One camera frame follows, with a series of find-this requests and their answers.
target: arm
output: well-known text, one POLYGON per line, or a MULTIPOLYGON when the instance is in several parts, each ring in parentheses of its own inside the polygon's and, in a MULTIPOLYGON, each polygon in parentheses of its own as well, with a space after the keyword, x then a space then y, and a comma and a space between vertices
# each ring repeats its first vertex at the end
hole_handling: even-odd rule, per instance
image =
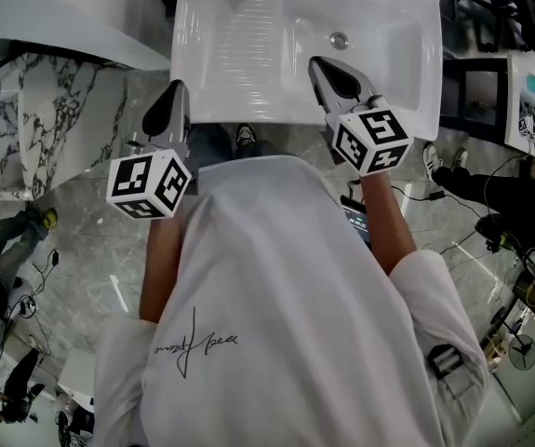
POLYGON ((105 321, 98 341, 95 372, 96 445, 122 447, 140 432, 139 408, 143 374, 167 300, 174 290, 181 258, 182 223, 154 220, 147 242, 145 279, 139 318, 113 317, 105 321))
POLYGON ((368 215, 372 254, 389 275, 406 255, 416 251, 389 179, 378 173, 360 179, 368 215))
POLYGON ((488 369, 445 261, 416 251, 387 176, 361 179, 372 252, 408 306, 447 445, 461 445, 477 418, 488 385, 488 369), (463 365, 437 379, 426 357, 452 345, 463 365))
POLYGON ((147 265, 140 294, 139 317, 158 323, 176 285, 182 248, 182 221, 153 220, 147 241, 147 265))

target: sink drain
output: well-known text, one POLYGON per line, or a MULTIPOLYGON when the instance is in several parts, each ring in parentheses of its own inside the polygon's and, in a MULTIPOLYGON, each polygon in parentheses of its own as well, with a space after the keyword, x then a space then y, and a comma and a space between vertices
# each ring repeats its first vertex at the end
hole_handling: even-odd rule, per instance
POLYGON ((329 42, 335 49, 346 49, 350 46, 348 37, 341 32, 335 32, 331 34, 329 37, 329 42))

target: white t-shirt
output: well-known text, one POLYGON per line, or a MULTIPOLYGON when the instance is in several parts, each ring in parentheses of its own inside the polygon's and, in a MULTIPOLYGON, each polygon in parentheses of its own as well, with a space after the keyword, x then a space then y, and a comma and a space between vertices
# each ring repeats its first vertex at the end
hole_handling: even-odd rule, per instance
POLYGON ((440 255, 387 277, 296 157, 204 169, 199 192, 159 324, 101 335, 99 447, 463 442, 488 372, 440 255), (463 365, 439 381, 425 357, 444 344, 463 365))

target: jeans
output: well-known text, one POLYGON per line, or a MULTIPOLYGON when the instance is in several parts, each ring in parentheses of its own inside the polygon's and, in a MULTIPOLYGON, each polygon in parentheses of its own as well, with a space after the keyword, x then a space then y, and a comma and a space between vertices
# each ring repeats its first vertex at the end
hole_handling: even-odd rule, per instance
POLYGON ((7 291, 12 289, 21 265, 27 262, 37 244, 46 236, 47 230, 33 209, 0 220, 0 279, 7 291), (16 237, 20 240, 3 253, 7 242, 16 237))
POLYGON ((233 151, 232 141, 221 124, 195 124, 187 138, 188 160, 198 168, 213 166, 235 159, 261 156, 289 156, 269 141, 244 144, 233 151))
POLYGON ((31 349, 30 352, 17 363, 15 369, 8 376, 5 383, 5 395, 13 400, 22 400, 27 397, 28 383, 37 364, 39 351, 31 349))
POLYGON ((489 180, 488 175, 470 175, 464 168, 442 167, 433 173, 433 180, 454 196, 488 203, 514 231, 535 240, 535 179, 492 176, 489 180))

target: marble wall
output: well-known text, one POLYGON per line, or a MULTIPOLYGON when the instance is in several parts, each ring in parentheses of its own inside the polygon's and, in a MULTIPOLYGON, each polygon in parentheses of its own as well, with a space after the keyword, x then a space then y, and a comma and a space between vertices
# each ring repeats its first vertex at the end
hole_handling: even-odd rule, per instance
POLYGON ((25 54, 0 84, 0 200, 36 199, 117 156, 127 72, 25 54))

